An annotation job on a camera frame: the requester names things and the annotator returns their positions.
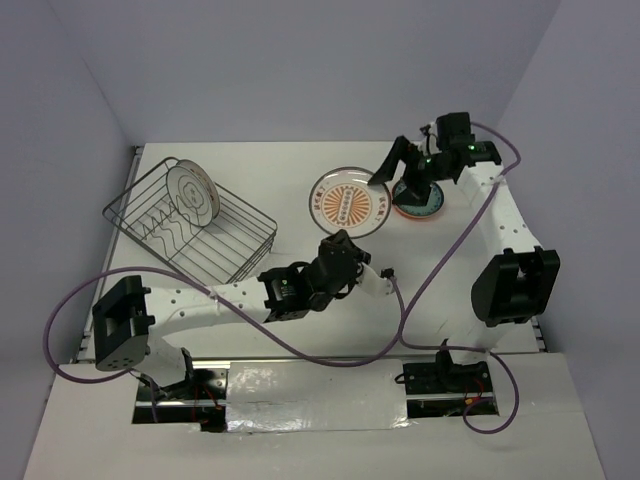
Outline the green blue floral plate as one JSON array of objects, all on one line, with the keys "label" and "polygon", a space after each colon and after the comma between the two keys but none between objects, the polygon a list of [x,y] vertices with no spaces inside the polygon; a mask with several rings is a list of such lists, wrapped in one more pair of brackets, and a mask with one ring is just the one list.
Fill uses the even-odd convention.
[{"label": "green blue floral plate", "polygon": [[429,199],[426,202],[416,204],[416,201],[413,201],[410,197],[410,194],[407,192],[407,186],[402,179],[398,180],[394,184],[391,190],[391,195],[392,195],[392,206],[393,205],[409,205],[409,206],[424,207],[432,202],[436,202],[439,200],[445,201],[444,192],[442,188],[438,184],[432,183]]}]

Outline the white plate orange sunburst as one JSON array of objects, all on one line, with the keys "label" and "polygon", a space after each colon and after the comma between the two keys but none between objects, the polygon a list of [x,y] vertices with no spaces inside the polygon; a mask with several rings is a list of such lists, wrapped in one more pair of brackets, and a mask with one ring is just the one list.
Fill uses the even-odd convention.
[{"label": "white plate orange sunburst", "polygon": [[391,213],[391,193],[384,184],[370,186],[372,176],[361,167],[340,167],[322,175],[308,198],[313,222],[327,234],[344,229],[352,239],[378,231]]}]

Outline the white enamel plate green rim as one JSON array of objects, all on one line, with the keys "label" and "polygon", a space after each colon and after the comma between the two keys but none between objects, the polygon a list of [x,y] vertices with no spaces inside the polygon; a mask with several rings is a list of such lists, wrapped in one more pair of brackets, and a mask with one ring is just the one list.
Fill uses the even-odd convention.
[{"label": "white enamel plate green rim", "polygon": [[165,181],[171,203],[191,225],[209,226],[220,214],[221,200],[208,174],[191,160],[179,160]]}]

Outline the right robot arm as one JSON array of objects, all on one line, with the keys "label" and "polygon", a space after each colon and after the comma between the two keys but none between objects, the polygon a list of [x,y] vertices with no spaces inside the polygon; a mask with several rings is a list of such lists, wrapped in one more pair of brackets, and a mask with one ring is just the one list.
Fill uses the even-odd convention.
[{"label": "right robot arm", "polygon": [[422,207],[437,182],[451,180],[474,210],[434,269],[440,272],[472,231],[480,230],[489,257],[471,286],[473,316],[435,350],[435,380],[446,391],[460,389],[505,335],[545,311],[560,269],[558,253],[530,232],[509,190],[507,175],[519,163],[505,165],[493,142],[477,139],[476,126],[468,113],[455,112],[423,127],[420,144],[396,137],[369,181],[384,185],[402,166],[405,188],[393,195],[394,205]]}]

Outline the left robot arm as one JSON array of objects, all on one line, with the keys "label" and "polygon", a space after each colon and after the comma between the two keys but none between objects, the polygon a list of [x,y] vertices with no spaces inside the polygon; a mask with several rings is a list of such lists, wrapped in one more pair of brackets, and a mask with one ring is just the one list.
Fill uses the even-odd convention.
[{"label": "left robot arm", "polygon": [[95,362],[102,372],[134,370],[148,385],[171,397],[195,389],[191,353],[168,336],[240,323],[296,320],[324,311],[355,287],[374,294],[371,257],[346,231],[323,239],[317,257],[264,271],[240,282],[213,287],[147,287],[141,276],[121,278],[93,306]]}]

